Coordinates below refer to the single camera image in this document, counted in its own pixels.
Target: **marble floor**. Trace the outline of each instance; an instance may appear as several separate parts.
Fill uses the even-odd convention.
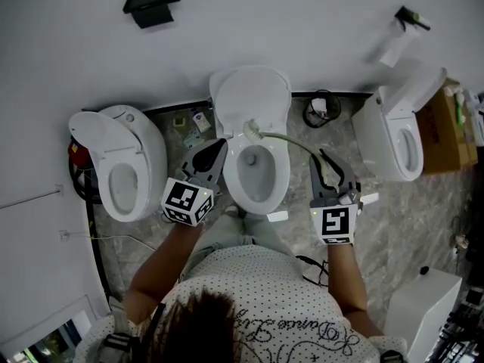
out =
[[[370,315],[382,327],[392,293],[413,279],[420,267],[428,265],[455,272],[450,226],[452,218],[461,214],[468,198],[472,170],[421,176],[409,183],[385,182],[369,173],[358,151],[350,116],[362,105],[361,101],[342,99],[340,117],[320,129],[311,129],[304,124],[302,112],[306,104],[307,100],[293,100],[287,121],[288,134],[340,155],[359,177],[363,195],[380,194],[380,200],[366,206],[358,217],[355,251],[368,290]],[[213,122],[211,110],[203,108],[203,112]],[[172,121],[176,116],[185,116],[194,127],[188,110],[152,117],[166,141],[169,175],[174,173],[186,152],[183,137],[188,131],[179,132],[173,128]],[[205,139],[214,136],[214,129],[203,134]],[[312,199],[309,157],[294,145],[289,146],[289,153],[290,185],[278,208],[289,212],[289,220],[274,225],[296,255],[321,261],[326,256],[326,247],[317,239],[309,215]],[[206,228],[231,202],[223,179],[221,183],[225,193],[209,214]],[[161,211],[140,222],[121,223],[109,217],[102,206],[96,206],[95,221],[100,236],[129,234],[152,247],[160,245],[171,228],[162,220]],[[127,238],[100,242],[110,289],[120,299],[151,250]],[[317,275],[316,270],[307,270],[305,265],[303,268],[309,277]]]

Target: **hair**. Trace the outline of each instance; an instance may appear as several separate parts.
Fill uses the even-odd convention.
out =
[[[147,362],[239,361],[234,323],[234,301],[229,295],[192,293],[186,304],[177,300],[163,316],[160,331],[149,342]]]

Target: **metal rod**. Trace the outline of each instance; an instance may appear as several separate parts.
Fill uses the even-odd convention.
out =
[[[47,197],[48,195],[52,195],[52,194],[59,194],[61,192],[62,192],[62,190],[57,189],[55,191],[45,192],[44,194],[36,195],[34,197],[26,197],[25,199],[20,199],[20,200],[17,200],[16,202],[2,204],[0,206],[0,209],[5,209],[7,207],[16,206],[17,204],[21,204],[21,203],[25,203],[25,202],[30,202],[31,200],[39,199],[41,197]]]

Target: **toilet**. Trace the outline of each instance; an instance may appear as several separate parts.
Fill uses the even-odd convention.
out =
[[[127,105],[81,112],[70,118],[69,129],[89,150],[109,215],[132,222],[160,207],[167,179],[165,141],[142,112]]]
[[[271,67],[245,66],[210,77],[217,137],[228,139],[223,175],[235,203],[248,213],[273,212],[289,186],[287,142],[263,138],[254,145],[243,133],[254,119],[261,132],[287,134],[289,79]]]
[[[382,86],[352,117],[368,170],[385,180],[412,182],[422,173],[424,151],[415,112],[439,90],[447,72],[420,66],[403,85]]]

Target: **gray pants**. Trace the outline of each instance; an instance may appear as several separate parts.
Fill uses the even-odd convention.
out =
[[[241,219],[223,214],[195,244],[187,265],[181,273],[180,281],[186,280],[189,272],[210,253],[227,247],[252,244],[293,256],[289,247],[279,239],[267,216],[247,214],[244,219]]]

